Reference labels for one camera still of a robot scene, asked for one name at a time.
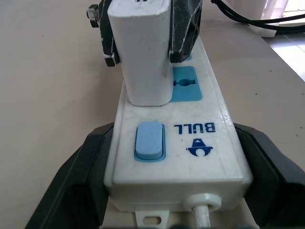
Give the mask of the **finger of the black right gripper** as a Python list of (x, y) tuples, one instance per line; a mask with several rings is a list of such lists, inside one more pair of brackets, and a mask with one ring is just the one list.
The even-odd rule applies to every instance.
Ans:
[(119, 54), (115, 44), (108, 8), (111, 0), (101, 0), (99, 4), (93, 4), (87, 9), (87, 18), (93, 28), (99, 28), (103, 56), (108, 67), (115, 67), (120, 63)]
[(201, 0), (172, 0), (169, 41), (169, 60), (181, 63), (189, 58), (199, 36)]

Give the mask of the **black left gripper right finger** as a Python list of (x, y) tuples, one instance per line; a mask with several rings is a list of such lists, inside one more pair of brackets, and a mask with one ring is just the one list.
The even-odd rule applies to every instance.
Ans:
[(245, 201), (262, 229), (305, 227), (305, 172), (271, 139), (252, 127), (234, 125), (253, 181)]

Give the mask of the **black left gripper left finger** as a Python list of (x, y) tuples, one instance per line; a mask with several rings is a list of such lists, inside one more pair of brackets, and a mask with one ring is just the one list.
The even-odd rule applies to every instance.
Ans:
[(94, 129), (60, 167), (29, 222), (28, 229), (98, 229), (109, 194), (103, 183), (113, 123)]

